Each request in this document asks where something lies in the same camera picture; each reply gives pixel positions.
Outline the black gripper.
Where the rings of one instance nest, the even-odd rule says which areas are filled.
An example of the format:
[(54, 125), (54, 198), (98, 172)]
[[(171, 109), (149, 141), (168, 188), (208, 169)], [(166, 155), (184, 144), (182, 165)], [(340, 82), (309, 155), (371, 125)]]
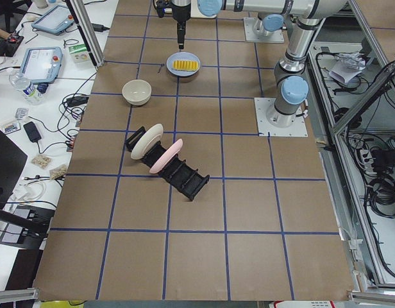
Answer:
[(165, 15), (165, 9), (171, 9), (172, 17), (177, 21), (177, 43), (180, 49), (184, 49), (186, 21), (190, 19), (190, 0), (158, 0), (153, 5), (159, 18)]

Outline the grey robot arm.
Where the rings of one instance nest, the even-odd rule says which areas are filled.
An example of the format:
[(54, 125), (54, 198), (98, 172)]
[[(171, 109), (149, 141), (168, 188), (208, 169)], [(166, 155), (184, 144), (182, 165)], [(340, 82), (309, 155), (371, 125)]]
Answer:
[(264, 1), (262, 13), (293, 15), (289, 45), (276, 64), (274, 75), (278, 95), (274, 105), (267, 110), (267, 118), (279, 127), (288, 127), (294, 121), (300, 104), (308, 94), (308, 83), (301, 74), (311, 43), (316, 38), (325, 18), (337, 13), (345, 1)]
[[(233, 12), (257, 11), (265, 13), (261, 18), (264, 31), (274, 32), (283, 25), (283, 17), (290, 13), (314, 16), (318, 1), (198, 1), (197, 8), (206, 17), (213, 17), (222, 10)], [(186, 23), (191, 16), (190, 1), (153, 1), (155, 10), (160, 18), (170, 9), (173, 19), (177, 22), (177, 40), (180, 49), (184, 48)]]

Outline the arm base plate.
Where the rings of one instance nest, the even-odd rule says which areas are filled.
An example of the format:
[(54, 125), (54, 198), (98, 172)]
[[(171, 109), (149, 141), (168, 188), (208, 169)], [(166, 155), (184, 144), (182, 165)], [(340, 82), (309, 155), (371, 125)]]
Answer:
[(243, 23), (247, 42), (282, 44), (285, 41), (281, 29), (266, 31), (257, 17), (245, 17)]
[(275, 98), (255, 98), (256, 122), (259, 136), (308, 137), (301, 107), (295, 114), (283, 115), (275, 109)]

